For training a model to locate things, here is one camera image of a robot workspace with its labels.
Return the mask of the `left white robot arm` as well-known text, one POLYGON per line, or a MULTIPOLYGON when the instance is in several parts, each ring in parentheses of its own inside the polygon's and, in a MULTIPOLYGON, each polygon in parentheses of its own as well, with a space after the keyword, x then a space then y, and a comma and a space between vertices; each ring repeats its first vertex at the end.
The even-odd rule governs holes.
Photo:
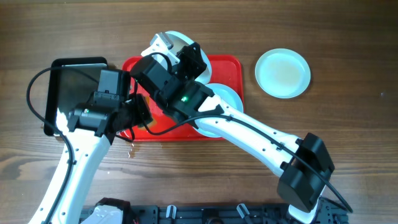
POLYGON ((93 177, 116 134, 150 118, 146 99, 101 105, 80 103, 71 110, 69 132, 50 185, 31 223, 78 223, 93 177))

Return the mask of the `green orange sponge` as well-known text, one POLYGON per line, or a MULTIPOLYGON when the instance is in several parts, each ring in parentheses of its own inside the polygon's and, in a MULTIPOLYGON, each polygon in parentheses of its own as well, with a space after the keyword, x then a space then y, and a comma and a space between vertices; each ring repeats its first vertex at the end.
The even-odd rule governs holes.
POLYGON ((151 128, 153 126, 155 126, 157 124, 156 120, 151 121, 150 123, 146 123, 146 124, 139 124, 136 126, 137 129, 145 129, 145 127, 147 126, 148 128, 151 128))

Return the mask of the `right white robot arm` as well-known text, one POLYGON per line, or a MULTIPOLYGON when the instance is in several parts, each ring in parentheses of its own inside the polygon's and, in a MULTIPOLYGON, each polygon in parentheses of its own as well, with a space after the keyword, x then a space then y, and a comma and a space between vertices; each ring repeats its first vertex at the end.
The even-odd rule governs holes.
POLYGON ((324 142, 299 138, 238 111, 208 87, 210 61, 200 45, 175 31, 160 32, 131 75, 176 124, 209 131, 245 150, 279 179, 277 193, 302 223, 314 221, 335 169, 324 142))

